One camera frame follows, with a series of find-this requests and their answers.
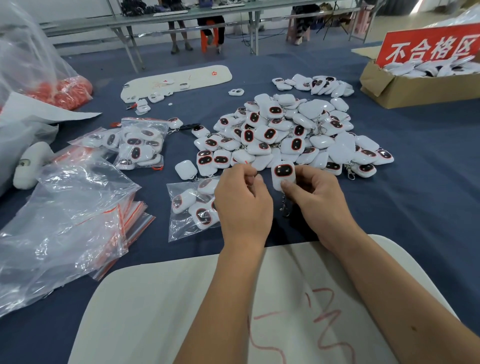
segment white paper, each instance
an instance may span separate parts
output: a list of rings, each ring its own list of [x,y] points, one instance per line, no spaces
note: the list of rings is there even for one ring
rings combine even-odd
[[[453,313],[407,252],[371,236]],[[171,364],[217,258],[145,264],[107,276],[88,304],[69,364]],[[342,266],[319,243],[266,248],[248,321],[249,364],[397,363]]]
[[[0,113],[0,125],[17,121],[38,121],[53,124],[60,121],[90,119],[100,114],[101,112],[64,110],[17,92],[12,92]]]

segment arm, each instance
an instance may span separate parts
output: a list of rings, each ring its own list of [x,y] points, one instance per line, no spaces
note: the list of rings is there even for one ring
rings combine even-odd
[[[174,364],[247,361],[247,317],[273,219],[272,197],[262,177],[253,178],[256,173],[237,164],[220,178],[215,206],[225,246]]]
[[[477,363],[480,339],[356,224],[337,179],[296,167],[282,185],[322,244],[341,262],[401,363]]]

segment black pants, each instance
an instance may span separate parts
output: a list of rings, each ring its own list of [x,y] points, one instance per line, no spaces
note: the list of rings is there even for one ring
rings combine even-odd
[[[222,24],[225,22],[225,19],[223,18],[223,16],[218,15],[218,16],[212,16],[210,18],[197,19],[197,23],[199,26],[206,26],[208,20],[214,21],[215,24]],[[202,32],[206,36],[212,35],[212,31],[210,29],[202,30]],[[225,41],[225,27],[221,27],[221,28],[218,28],[218,44],[223,44],[224,41]]]
[[[308,14],[311,12],[319,12],[320,7],[315,4],[294,6],[293,11],[295,12],[295,14]],[[314,21],[315,18],[313,16],[308,16],[306,18],[297,18],[297,39],[303,36],[303,33],[305,33],[307,29],[310,28]]]

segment blue tablecloth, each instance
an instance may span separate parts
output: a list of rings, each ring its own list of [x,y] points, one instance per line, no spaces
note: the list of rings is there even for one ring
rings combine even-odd
[[[260,93],[275,94],[271,80],[295,73],[333,75],[354,85],[346,98],[357,134],[377,141],[395,157],[395,163],[379,166],[370,179],[339,177],[353,216],[367,233],[384,235],[405,248],[431,277],[460,319],[480,334],[480,244],[475,222],[480,200],[480,140],[478,100],[386,110],[360,92],[358,81],[367,59],[347,49],[316,53],[244,57],[219,62],[230,68],[233,80],[226,84],[176,93],[152,105],[152,118],[179,117],[184,123],[211,128],[218,117],[233,112]],[[158,72],[145,73],[153,75]],[[90,121],[65,123],[53,144],[66,141],[99,126],[134,116],[125,111],[121,86],[130,78],[113,80],[95,94],[83,111],[103,111]],[[242,97],[228,91],[243,88]],[[292,90],[296,96],[310,94]],[[126,174],[142,186],[144,200],[156,220],[113,269],[219,253],[220,229],[168,243],[170,201],[166,183],[180,182],[174,166],[194,159],[196,148],[190,131],[166,139],[163,171],[138,169]],[[280,194],[271,187],[270,170],[263,172],[275,201],[275,219],[268,245],[315,240],[299,211],[281,217]],[[25,203],[29,191],[11,191],[0,199],[3,227]],[[54,291],[47,298],[0,319],[0,363],[67,363],[84,310],[98,283],[83,277]]]

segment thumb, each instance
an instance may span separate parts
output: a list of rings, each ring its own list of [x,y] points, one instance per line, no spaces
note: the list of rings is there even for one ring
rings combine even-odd
[[[311,195],[296,183],[290,181],[283,180],[280,185],[285,195],[300,207]]]
[[[253,179],[252,187],[253,187],[253,192],[255,194],[255,197],[263,199],[267,196],[270,196],[267,186],[264,183],[264,179],[260,174],[257,174]]]

